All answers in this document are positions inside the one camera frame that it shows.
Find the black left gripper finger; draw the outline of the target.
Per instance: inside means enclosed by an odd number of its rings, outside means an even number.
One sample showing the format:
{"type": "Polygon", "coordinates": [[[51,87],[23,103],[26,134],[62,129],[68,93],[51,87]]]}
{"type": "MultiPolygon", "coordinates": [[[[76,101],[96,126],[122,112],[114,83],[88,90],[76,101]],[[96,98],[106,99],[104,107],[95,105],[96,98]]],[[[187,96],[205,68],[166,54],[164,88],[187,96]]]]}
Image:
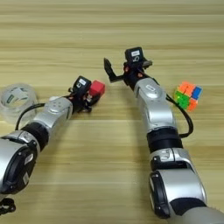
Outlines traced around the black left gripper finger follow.
{"type": "Polygon", "coordinates": [[[95,105],[99,100],[100,100],[100,96],[99,96],[99,95],[95,95],[95,96],[93,96],[91,99],[87,99],[87,105],[88,105],[88,106],[93,106],[93,105],[95,105]]]}

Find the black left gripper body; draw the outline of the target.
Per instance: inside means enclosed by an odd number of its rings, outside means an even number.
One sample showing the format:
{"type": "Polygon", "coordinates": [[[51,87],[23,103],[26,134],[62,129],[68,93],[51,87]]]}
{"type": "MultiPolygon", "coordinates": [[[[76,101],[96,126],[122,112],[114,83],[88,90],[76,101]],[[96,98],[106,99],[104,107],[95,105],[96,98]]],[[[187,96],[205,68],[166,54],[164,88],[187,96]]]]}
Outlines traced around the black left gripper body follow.
{"type": "Polygon", "coordinates": [[[73,112],[80,113],[81,111],[92,111],[91,106],[88,104],[87,96],[88,91],[81,88],[69,88],[69,101],[73,104],[73,112]]]}

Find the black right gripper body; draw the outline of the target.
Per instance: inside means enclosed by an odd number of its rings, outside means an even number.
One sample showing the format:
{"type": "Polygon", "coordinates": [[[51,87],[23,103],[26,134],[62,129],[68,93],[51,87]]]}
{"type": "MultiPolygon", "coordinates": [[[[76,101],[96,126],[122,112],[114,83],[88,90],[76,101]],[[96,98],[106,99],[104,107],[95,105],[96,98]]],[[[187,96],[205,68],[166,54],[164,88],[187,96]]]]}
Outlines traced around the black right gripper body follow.
{"type": "Polygon", "coordinates": [[[123,80],[130,88],[133,88],[138,81],[148,78],[148,75],[144,74],[142,70],[130,67],[127,64],[124,65],[123,71],[123,80]]]}

